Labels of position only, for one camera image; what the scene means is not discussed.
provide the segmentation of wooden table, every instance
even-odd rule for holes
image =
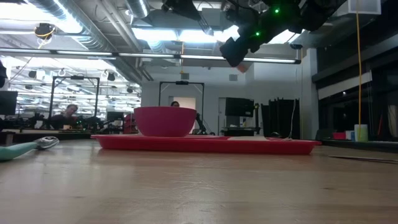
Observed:
[[[64,141],[0,163],[0,224],[397,223],[398,166],[311,156],[104,151]]]

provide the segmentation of computer monitor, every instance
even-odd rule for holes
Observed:
[[[17,91],[0,91],[0,115],[15,115]]]
[[[106,113],[106,119],[108,121],[123,121],[124,120],[124,113],[117,112],[117,111],[110,111]]]
[[[253,117],[254,100],[227,97],[225,101],[225,116]]]

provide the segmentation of white container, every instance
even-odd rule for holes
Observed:
[[[355,124],[355,141],[367,142],[368,141],[368,125],[361,124],[361,136],[359,138],[359,124]]]
[[[346,139],[347,140],[352,140],[351,139],[351,133],[353,133],[354,131],[346,131]]]

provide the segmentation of pink bowl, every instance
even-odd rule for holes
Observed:
[[[145,136],[184,137],[192,129],[197,111],[173,106],[148,106],[134,109],[140,132]]]

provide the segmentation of red tray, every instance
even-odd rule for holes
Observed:
[[[187,136],[184,138],[146,137],[141,135],[93,135],[103,149],[221,152],[248,154],[309,154],[317,141],[272,139],[270,141],[228,140],[230,137]]]

